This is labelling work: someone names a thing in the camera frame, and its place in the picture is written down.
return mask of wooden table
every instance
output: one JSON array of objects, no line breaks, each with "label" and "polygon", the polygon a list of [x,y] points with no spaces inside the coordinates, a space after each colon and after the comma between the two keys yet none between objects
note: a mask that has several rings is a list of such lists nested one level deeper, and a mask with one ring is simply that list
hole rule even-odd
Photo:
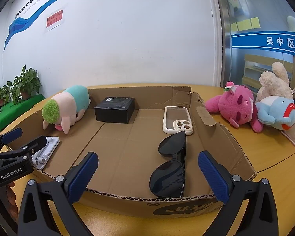
[{"label": "wooden table", "polygon": [[[198,92],[204,100],[222,94],[222,89],[219,87],[188,84],[127,84],[92,86],[90,88],[159,85],[191,86],[192,91]],[[11,130],[21,120],[40,110],[48,99],[35,105],[10,124],[3,132]],[[248,124],[235,129],[220,115],[214,115],[213,117],[216,121],[226,125],[243,148],[248,159],[258,172],[254,181],[259,181],[263,177],[269,179],[277,206],[279,233],[281,236],[287,235],[295,225],[295,148],[274,128],[265,128],[262,133],[258,134],[254,133]],[[25,185],[31,178],[34,178],[34,176],[29,175],[16,181],[14,191],[17,196],[16,203],[18,207],[22,200]],[[50,203],[50,206],[60,232],[63,236],[67,236],[68,233],[57,214],[54,204]],[[246,206],[247,201],[242,204],[228,235],[233,235],[236,232]],[[135,218],[96,210],[79,203],[74,204],[74,207],[91,232],[100,236],[202,235],[218,214],[218,211],[216,211],[192,218]]]}]

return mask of white phone stand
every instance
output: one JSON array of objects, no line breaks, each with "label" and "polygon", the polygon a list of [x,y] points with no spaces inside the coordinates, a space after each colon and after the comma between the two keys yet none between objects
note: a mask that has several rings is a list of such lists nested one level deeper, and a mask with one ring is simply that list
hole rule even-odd
[{"label": "white phone stand", "polygon": [[50,156],[53,154],[54,150],[60,142],[59,137],[57,136],[47,136],[46,138],[46,146],[43,149],[39,150],[36,154],[32,155],[33,166],[40,170],[42,170],[46,166]]}]

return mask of light blue plush toy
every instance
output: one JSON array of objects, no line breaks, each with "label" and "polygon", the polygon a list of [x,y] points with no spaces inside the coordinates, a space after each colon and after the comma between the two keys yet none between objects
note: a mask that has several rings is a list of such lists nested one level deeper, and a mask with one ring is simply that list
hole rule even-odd
[{"label": "light blue plush toy", "polygon": [[256,103],[258,120],[278,130],[288,130],[295,124],[293,99],[269,96]]}]

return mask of red sign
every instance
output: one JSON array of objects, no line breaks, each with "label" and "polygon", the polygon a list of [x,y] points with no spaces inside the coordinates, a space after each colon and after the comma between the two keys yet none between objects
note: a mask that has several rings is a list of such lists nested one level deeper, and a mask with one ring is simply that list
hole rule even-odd
[{"label": "red sign", "polygon": [[51,16],[47,19],[47,26],[46,26],[46,27],[49,27],[49,26],[51,26],[52,24],[56,23],[57,21],[62,20],[62,12],[63,12],[63,10],[58,11],[57,13],[51,15]]}]

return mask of pink plush toy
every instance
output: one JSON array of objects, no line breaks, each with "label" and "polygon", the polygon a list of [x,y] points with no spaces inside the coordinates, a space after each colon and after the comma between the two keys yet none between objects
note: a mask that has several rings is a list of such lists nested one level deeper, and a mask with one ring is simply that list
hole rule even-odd
[{"label": "pink plush toy", "polygon": [[208,112],[220,112],[235,128],[249,122],[254,132],[261,132],[263,125],[258,121],[258,111],[251,90],[242,85],[234,85],[231,81],[226,84],[225,89],[222,95],[205,103]]}]

